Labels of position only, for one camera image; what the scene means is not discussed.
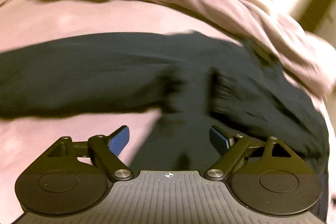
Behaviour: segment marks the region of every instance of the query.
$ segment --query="silver bolt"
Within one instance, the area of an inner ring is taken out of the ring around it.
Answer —
[[[224,175],[223,171],[219,169],[211,169],[207,172],[207,174],[212,178],[220,178],[222,175]]]
[[[114,172],[114,175],[118,178],[127,178],[131,175],[131,172],[126,169],[119,169],[116,172]]]

